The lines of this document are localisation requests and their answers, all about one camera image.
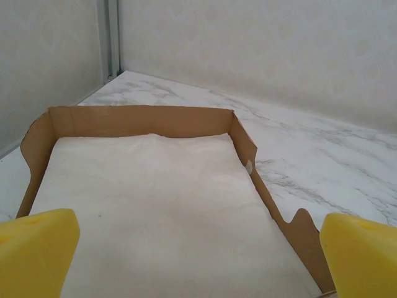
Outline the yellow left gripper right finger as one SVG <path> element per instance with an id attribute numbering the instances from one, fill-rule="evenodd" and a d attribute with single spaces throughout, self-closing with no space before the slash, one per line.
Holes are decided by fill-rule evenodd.
<path id="1" fill-rule="evenodd" d="M 339 297 L 396 297 L 396 228 L 328 214 L 319 233 Z"/>

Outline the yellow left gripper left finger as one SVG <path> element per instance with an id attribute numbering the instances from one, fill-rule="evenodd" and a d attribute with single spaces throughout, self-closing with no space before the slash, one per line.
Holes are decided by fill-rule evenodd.
<path id="1" fill-rule="evenodd" d="M 72 209 L 1 223 L 1 297 L 59 297 L 80 236 Z"/>

